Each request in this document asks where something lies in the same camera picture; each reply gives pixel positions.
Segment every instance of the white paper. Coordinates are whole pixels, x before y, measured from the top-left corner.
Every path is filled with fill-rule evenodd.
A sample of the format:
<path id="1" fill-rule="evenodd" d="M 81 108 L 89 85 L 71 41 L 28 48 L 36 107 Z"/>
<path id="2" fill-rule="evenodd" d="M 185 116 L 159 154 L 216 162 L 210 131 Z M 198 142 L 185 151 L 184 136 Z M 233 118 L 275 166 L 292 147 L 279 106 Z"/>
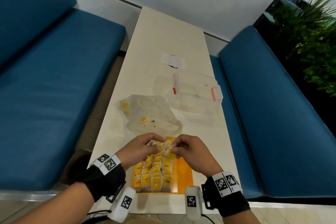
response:
<path id="1" fill-rule="evenodd" d="M 186 63 L 183 58 L 176 57 L 168 53 L 162 53 L 161 63 L 174 68 L 185 69 Z"/>

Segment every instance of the black wristband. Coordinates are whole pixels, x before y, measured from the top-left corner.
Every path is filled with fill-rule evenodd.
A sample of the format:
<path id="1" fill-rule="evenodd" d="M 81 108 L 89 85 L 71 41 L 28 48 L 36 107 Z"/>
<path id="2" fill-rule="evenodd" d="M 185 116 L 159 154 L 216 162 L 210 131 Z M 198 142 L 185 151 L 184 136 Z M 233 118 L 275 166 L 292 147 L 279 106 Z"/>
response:
<path id="1" fill-rule="evenodd" d="M 125 177 L 119 159 L 115 155 L 109 157 L 104 154 L 92 163 L 78 181 L 86 185 L 97 202 L 102 196 L 109 198 L 116 195 L 125 184 Z"/>
<path id="2" fill-rule="evenodd" d="M 228 217 L 250 209 L 250 205 L 241 192 L 240 185 L 234 176 L 226 172 L 208 177 L 202 184 L 203 199 L 207 209 L 218 209 L 222 217 Z"/>

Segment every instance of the tile floor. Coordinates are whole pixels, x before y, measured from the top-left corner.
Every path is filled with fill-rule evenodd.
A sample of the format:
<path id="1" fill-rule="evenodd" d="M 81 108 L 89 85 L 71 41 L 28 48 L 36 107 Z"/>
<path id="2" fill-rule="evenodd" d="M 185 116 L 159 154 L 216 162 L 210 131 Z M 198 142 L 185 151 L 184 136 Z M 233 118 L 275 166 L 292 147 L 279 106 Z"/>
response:
<path id="1" fill-rule="evenodd" d="M 117 57 L 112 66 L 78 141 L 77 149 L 93 149 L 123 61 L 123 57 Z M 0 224 L 9 224 L 40 204 L 40 202 L 0 201 Z M 304 209 L 253 208 L 252 211 L 261 224 L 336 223 L 336 208 L 327 206 L 312 206 Z M 144 216 L 161 220 L 164 224 L 211 224 L 204 217 L 199 222 L 191 222 L 185 215 L 146 214 Z M 209 215 L 209 217 L 215 224 L 223 224 L 219 215 Z"/>

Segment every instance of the white table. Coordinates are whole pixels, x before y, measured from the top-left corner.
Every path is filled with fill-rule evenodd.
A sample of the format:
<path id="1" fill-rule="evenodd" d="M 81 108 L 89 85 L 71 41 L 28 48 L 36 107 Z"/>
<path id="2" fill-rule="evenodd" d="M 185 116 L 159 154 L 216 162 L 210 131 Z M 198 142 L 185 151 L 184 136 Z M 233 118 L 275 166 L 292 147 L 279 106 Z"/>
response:
<path id="1" fill-rule="evenodd" d="M 214 78 L 203 30 L 143 7 L 90 161 L 104 153 L 115 153 L 133 138 L 125 130 L 127 119 L 119 110 L 118 102 L 131 94 L 157 94 L 154 86 L 157 78 L 171 78 L 176 72 L 176 69 L 161 64 L 162 53 L 184 58 L 187 70 Z M 200 120 L 199 115 L 192 113 L 173 112 L 184 125 L 183 133 L 199 136 L 223 169 L 232 171 L 239 180 L 221 105 L 218 105 L 214 117 L 216 122 Z M 129 186 L 131 172 L 126 173 L 126 185 Z M 200 186 L 206 181 L 200 173 L 193 171 L 192 175 L 194 185 Z M 110 205 L 105 198 L 101 198 L 92 211 L 109 209 Z M 185 214 L 184 195 L 137 194 L 129 213 Z M 205 213 L 218 212 L 206 210 Z"/>

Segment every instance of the blue cushion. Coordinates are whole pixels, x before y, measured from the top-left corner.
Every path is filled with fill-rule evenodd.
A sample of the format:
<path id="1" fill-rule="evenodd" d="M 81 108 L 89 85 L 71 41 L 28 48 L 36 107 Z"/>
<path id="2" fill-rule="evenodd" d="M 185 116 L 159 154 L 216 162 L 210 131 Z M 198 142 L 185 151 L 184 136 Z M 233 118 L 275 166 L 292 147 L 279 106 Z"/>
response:
<path id="1" fill-rule="evenodd" d="M 125 28 L 73 10 L 0 76 L 0 189 L 59 179 Z"/>
<path id="2" fill-rule="evenodd" d="M 219 54 L 266 195 L 336 197 L 336 139 L 249 26 Z"/>
<path id="3" fill-rule="evenodd" d="M 240 121 L 225 79 L 223 68 L 219 58 L 210 55 L 210 60 L 215 78 L 223 93 L 222 107 L 241 187 L 243 188 L 243 194 L 246 198 L 261 197 L 263 196 L 263 192 L 259 186 L 257 175 L 255 174 L 253 160 L 245 135 L 241 130 Z"/>
<path id="4" fill-rule="evenodd" d="M 0 1 L 0 65 L 76 4 L 76 0 Z"/>

